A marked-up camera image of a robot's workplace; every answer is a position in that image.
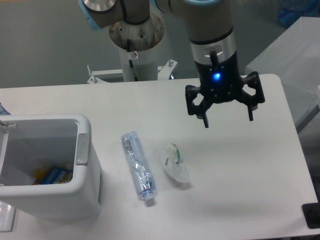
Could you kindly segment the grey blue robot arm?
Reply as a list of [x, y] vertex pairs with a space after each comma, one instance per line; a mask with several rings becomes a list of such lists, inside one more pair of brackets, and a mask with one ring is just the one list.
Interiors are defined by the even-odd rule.
[[165, 28], [150, 6], [181, 19], [200, 81], [199, 86], [185, 88], [187, 112], [205, 124], [206, 112], [213, 104], [238, 101], [247, 106], [252, 118], [258, 104], [265, 101], [259, 74], [239, 74], [229, 1], [80, 0], [78, 5], [92, 29], [109, 29], [110, 39], [120, 51], [126, 82], [158, 79], [155, 49]]

